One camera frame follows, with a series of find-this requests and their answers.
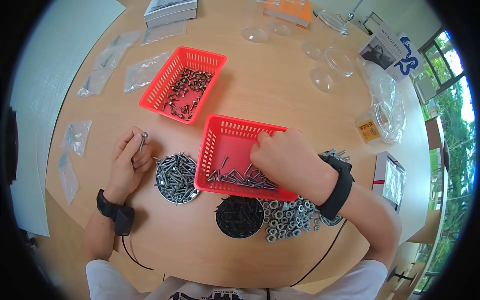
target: hand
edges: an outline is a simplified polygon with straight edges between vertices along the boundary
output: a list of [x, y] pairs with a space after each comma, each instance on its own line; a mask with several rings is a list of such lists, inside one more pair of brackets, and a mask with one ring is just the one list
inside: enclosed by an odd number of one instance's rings
[[269, 180], [295, 192], [316, 205], [332, 193], [338, 172], [322, 161], [302, 134], [289, 128], [285, 132], [258, 134], [250, 160]]
[[123, 205], [127, 196], [140, 183], [142, 175], [152, 165], [152, 147], [145, 138], [142, 152], [138, 153], [143, 131], [132, 126], [120, 137], [113, 148], [110, 179], [103, 195], [110, 203]]

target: small plastic bag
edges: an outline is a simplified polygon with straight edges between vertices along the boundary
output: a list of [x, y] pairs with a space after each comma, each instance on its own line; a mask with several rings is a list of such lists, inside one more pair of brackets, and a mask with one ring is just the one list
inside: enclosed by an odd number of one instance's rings
[[150, 84], [172, 53], [173, 50], [166, 51], [128, 67], [123, 93], [126, 94]]
[[385, 135], [387, 143], [399, 143], [402, 140], [406, 120], [403, 101], [398, 91], [396, 81], [382, 67], [368, 60], [357, 60], [360, 71], [368, 85], [374, 103], [385, 103], [393, 117], [393, 131]]
[[187, 32], [187, 20], [166, 23], [157, 27], [149, 28], [145, 32], [142, 46], [165, 39], [171, 36], [184, 35]]
[[78, 180], [73, 172], [72, 163], [68, 158], [67, 152], [63, 152], [61, 155], [57, 164], [57, 170], [59, 172], [61, 187], [65, 193], [65, 198], [67, 198], [67, 204], [70, 205], [78, 191]]
[[95, 57], [94, 70], [115, 69], [121, 61], [127, 45], [109, 47]]
[[84, 156], [85, 145], [87, 144], [88, 133], [92, 121], [78, 121], [67, 126], [60, 148], [65, 151], [73, 151], [78, 156]]
[[77, 94], [82, 97], [99, 95], [110, 78], [110, 75], [112, 75], [112, 72], [113, 69], [107, 69], [90, 73], [87, 78], [85, 78], [84, 84], [78, 90]]
[[118, 35], [116, 38], [113, 39], [113, 41], [110, 42], [110, 45], [108, 47], [115, 47], [120, 45], [125, 45], [126, 47], [133, 46], [144, 32], [145, 30], [136, 30]]

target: black wristband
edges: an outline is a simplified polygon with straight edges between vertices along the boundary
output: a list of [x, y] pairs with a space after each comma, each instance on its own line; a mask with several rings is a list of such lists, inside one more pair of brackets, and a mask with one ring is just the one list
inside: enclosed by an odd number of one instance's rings
[[320, 214], [333, 220], [350, 195], [353, 177], [350, 175], [351, 164], [340, 161], [332, 156], [322, 157], [322, 160], [338, 172], [338, 180], [328, 199], [318, 207]]

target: red plastic basket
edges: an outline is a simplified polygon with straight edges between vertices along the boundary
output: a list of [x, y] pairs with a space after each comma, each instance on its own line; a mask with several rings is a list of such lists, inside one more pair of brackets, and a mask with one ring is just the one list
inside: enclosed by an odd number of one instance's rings
[[[194, 48], [178, 47], [143, 94], [139, 102], [140, 107], [184, 124], [194, 124], [226, 61], [227, 57], [225, 55]], [[168, 94], [172, 93], [169, 84], [173, 84], [178, 79], [185, 67], [198, 69], [213, 75], [189, 121], [171, 115], [168, 103], [165, 106], [165, 110], [162, 111], [163, 101], [170, 102], [167, 97]], [[186, 103], [191, 105], [193, 100], [197, 100], [198, 96], [200, 96], [200, 92], [188, 90], [184, 98], [179, 97], [180, 101], [174, 101], [175, 106], [184, 106]]]
[[229, 173], [233, 168], [243, 173], [250, 164], [250, 150], [257, 142], [260, 131], [272, 135], [275, 131], [285, 131], [280, 127], [265, 123], [231, 118], [216, 114], [207, 117], [202, 144], [198, 154], [194, 186], [201, 191], [224, 193], [235, 196], [265, 198], [271, 200], [295, 201], [297, 194], [281, 187], [278, 190], [257, 189], [227, 182], [210, 181], [207, 178], [213, 170], [219, 170], [223, 159], [228, 156], [221, 174]]

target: round table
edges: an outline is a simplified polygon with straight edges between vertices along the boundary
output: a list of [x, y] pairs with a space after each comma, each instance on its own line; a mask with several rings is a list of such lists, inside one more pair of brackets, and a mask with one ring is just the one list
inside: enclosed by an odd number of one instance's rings
[[[253, 44], [240, 36], [244, 1], [200, 1], [196, 20], [188, 21], [187, 34], [140, 47], [128, 48], [103, 93], [81, 98], [76, 92], [91, 71], [95, 56], [118, 34], [145, 28], [143, 13], [149, 0], [136, 1], [106, 30], [79, 69], [58, 116], [50, 147], [47, 190], [82, 227], [96, 209], [98, 189], [109, 177], [111, 151], [116, 139], [130, 126], [148, 132], [154, 156], [185, 152], [196, 159], [203, 125], [208, 114], [294, 127], [302, 131], [318, 153], [331, 148], [345, 149], [351, 156], [356, 182], [372, 188], [375, 154], [390, 151], [407, 170], [407, 183], [400, 216], [406, 241], [424, 224], [430, 182], [427, 134], [420, 105], [411, 82], [399, 83], [407, 127], [402, 143], [368, 145], [358, 133], [354, 119], [370, 106], [366, 83], [355, 71], [343, 89], [325, 94], [309, 80], [315, 62], [304, 55], [300, 44], [307, 31], [294, 29], [290, 37], [271, 35], [265, 44]], [[349, 24], [350, 34], [337, 47], [359, 58], [358, 49], [368, 36]], [[325, 30], [326, 36], [334, 34]], [[140, 108], [145, 88], [123, 94], [126, 68], [158, 53], [179, 46], [199, 48], [228, 57], [215, 88], [193, 126], [181, 124]], [[70, 154], [80, 189], [67, 206], [56, 164], [59, 144], [70, 122], [92, 120], [84, 157]], [[216, 225], [215, 209], [225, 197], [201, 192], [188, 204], [166, 201], [154, 186], [155, 168], [144, 176], [127, 205], [135, 209], [135, 222], [125, 242], [130, 253], [143, 265], [161, 273], [216, 286], [265, 288], [289, 286], [306, 275], [325, 255], [340, 226], [322, 226], [318, 232], [268, 243], [261, 230], [244, 240], [224, 235]], [[117, 238], [114, 249], [124, 253]], [[349, 222], [336, 243], [302, 283], [346, 272], [368, 249], [368, 242]]]

